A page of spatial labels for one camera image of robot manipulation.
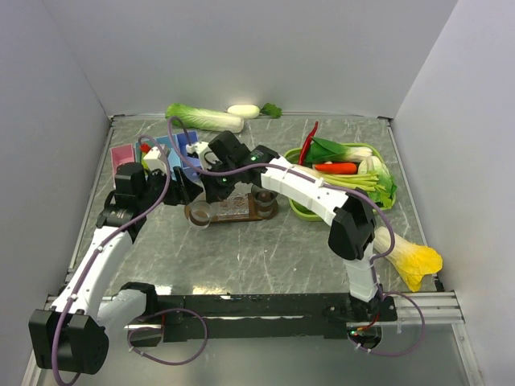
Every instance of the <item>marble surface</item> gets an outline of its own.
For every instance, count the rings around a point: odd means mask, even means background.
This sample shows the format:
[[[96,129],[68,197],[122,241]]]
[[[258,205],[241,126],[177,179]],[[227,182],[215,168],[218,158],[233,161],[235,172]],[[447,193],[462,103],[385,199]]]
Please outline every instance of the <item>marble surface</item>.
[[[258,144],[281,154],[300,147],[315,119],[283,117],[257,119],[238,134],[249,148]],[[387,211],[396,233],[422,243],[406,182],[384,120],[339,117],[319,119],[318,136],[338,142],[366,142],[381,153],[398,185],[398,198]],[[135,143],[138,135],[166,135],[164,119],[115,118],[110,146]],[[199,131],[209,141],[216,133]],[[93,235],[104,199],[113,189],[110,155],[105,159],[94,191],[76,265]],[[183,207],[159,206],[149,215],[130,253],[120,264],[107,294],[115,294],[128,281],[153,283],[158,290],[174,294],[292,294],[346,292],[344,263],[328,247],[329,228],[324,223],[300,220],[285,197],[278,198],[279,213],[272,220],[212,224],[205,230],[192,228]],[[387,290],[408,291],[395,268],[385,259],[377,261],[380,281]],[[431,276],[422,291],[435,291]]]

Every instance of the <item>blue container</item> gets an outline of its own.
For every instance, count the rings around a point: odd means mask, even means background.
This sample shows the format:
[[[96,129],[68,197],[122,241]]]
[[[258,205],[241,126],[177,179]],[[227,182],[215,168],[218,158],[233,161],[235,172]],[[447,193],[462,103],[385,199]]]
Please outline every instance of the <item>blue container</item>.
[[[188,131],[187,132],[190,141],[192,143],[195,143],[198,141],[198,136],[196,134],[196,131]],[[187,145],[187,139],[185,133],[179,133],[179,134],[173,134],[174,143],[179,146],[179,151],[182,155],[185,155],[187,157],[187,151],[186,151],[186,145]],[[170,163],[170,168],[173,169],[174,166],[180,166],[183,168],[184,174],[191,180],[191,181],[198,181],[199,175],[188,165],[186,165],[184,162],[181,161],[177,153],[174,151],[173,146],[170,143],[170,139],[168,136],[165,137],[159,137],[155,139],[158,143],[166,145],[168,149],[170,149],[170,154],[168,155],[168,162]],[[136,162],[142,161],[142,151],[139,149],[139,144],[136,142],[134,144],[135,153],[136,153]],[[200,160],[198,158],[193,157],[187,157],[187,160],[193,164],[193,166],[201,167],[200,166]],[[175,175],[172,171],[171,177],[175,180]]]

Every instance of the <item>white wall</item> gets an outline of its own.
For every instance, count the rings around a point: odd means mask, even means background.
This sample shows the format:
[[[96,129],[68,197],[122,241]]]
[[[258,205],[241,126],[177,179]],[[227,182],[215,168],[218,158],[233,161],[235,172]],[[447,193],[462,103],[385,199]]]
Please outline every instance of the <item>white wall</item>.
[[[108,114],[393,117],[456,0],[44,0]]]
[[[64,279],[108,121],[44,4],[1,9],[0,383],[16,385],[29,317]]]
[[[393,120],[487,384],[513,384],[515,2],[459,0]]]

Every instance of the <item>green basket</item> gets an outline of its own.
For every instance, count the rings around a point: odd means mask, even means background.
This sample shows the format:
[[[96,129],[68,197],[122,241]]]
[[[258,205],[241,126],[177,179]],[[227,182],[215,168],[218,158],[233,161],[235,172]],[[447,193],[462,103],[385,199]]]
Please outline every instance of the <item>green basket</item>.
[[[342,145],[346,145],[349,147],[362,147],[362,146],[368,147],[372,151],[373,155],[378,157],[381,160],[381,162],[385,163],[385,161],[383,160],[383,157],[379,154],[377,149],[371,145],[368,145],[366,143],[342,143]],[[296,164],[299,162],[300,150],[301,150],[300,148],[288,150],[284,154],[284,158],[286,158],[286,160],[288,160],[288,162]],[[393,193],[393,202],[394,203],[395,203],[395,197],[396,197],[395,193]],[[301,220],[322,221],[322,219],[320,217],[318,217],[315,213],[313,213],[312,211],[310,211],[309,209],[307,209],[300,203],[296,203],[293,199],[288,199],[288,200],[290,201],[291,209],[297,215],[297,217],[299,217]]]

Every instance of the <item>robotic arm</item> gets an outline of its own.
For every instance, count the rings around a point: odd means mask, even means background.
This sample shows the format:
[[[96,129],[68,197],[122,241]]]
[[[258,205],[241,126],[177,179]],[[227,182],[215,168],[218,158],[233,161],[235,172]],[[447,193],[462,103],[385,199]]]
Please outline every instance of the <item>robotic arm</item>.
[[[187,147],[188,153],[199,157],[203,168],[213,172],[226,172],[269,163],[283,166],[286,171],[273,167],[254,167],[224,177],[201,175],[202,187],[190,181],[179,167],[170,181],[163,203],[187,205],[201,193],[208,203],[229,197],[236,183],[253,183],[261,188],[283,194],[320,216],[331,227],[329,248],[344,259],[350,281],[350,293],[363,302],[371,302],[377,292],[377,283],[371,270],[375,219],[372,208],[359,199],[323,186],[323,180],[312,183],[298,174],[306,172],[290,164],[284,157],[265,146],[249,150],[229,131],[218,134],[212,141],[197,142]],[[52,368],[52,339],[57,320],[65,310],[69,298],[72,308],[65,315],[65,327],[60,331],[59,369],[94,374],[100,370],[109,348],[109,338],[143,314],[153,314],[157,296],[152,285],[129,283],[108,305],[101,308],[101,299],[112,276],[130,250],[139,231],[146,222],[140,219],[124,232],[115,236],[105,247],[99,244],[120,226],[147,210],[159,197],[166,182],[165,161],[159,149],[154,148],[146,157],[153,170],[148,176],[139,163],[127,163],[118,168],[115,190],[105,201],[98,216],[97,229],[88,252],[73,279],[50,310],[36,310],[29,322],[35,358],[41,368]],[[294,169],[297,175],[288,173]],[[100,251],[77,294],[72,289],[88,266],[96,251]]]

